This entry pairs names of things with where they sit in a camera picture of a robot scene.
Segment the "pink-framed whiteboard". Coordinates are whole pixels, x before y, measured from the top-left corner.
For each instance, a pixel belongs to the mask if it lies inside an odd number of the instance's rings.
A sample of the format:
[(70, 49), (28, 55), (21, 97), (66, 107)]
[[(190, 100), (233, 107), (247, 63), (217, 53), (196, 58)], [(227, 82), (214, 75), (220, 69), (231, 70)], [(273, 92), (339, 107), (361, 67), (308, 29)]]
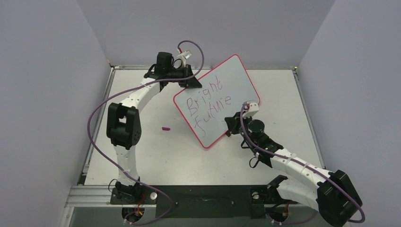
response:
[(226, 117), (239, 112), (246, 101), (260, 102), (259, 94), (240, 57), (230, 56), (199, 78), (202, 88), (186, 88), (173, 102), (204, 148), (226, 131)]

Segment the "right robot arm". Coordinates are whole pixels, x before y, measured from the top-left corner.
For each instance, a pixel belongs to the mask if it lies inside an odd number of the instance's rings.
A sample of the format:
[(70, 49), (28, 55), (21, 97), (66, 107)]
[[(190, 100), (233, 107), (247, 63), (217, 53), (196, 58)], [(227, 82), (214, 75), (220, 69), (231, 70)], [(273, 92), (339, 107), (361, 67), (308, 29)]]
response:
[(267, 197), (306, 205), (321, 215), (333, 227), (353, 222), (353, 215), (360, 212), (360, 222), (365, 220), (363, 202), (349, 176), (341, 171), (330, 171), (307, 163), (275, 142), (264, 131), (264, 123), (236, 113), (226, 117), (227, 135), (243, 137), (241, 147), (250, 149), (257, 160), (284, 173), (267, 185)]

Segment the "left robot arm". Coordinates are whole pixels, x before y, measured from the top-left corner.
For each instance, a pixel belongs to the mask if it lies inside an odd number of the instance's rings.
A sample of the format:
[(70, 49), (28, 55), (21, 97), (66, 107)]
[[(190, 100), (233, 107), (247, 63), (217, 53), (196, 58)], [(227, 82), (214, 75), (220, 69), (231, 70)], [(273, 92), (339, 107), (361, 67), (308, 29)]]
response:
[(119, 176), (115, 184), (117, 198), (128, 203), (142, 199), (143, 189), (138, 183), (139, 174), (136, 167), (135, 146), (141, 137), (140, 112), (152, 97), (162, 91), (170, 82), (177, 82), (183, 88), (201, 88), (201, 83), (193, 77), (191, 66), (186, 60), (191, 52), (180, 51), (175, 59), (171, 53), (159, 52), (157, 61), (145, 73), (139, 89), (119, 103), (110, 103), (107, 112), (106, 135), (117, 155)]

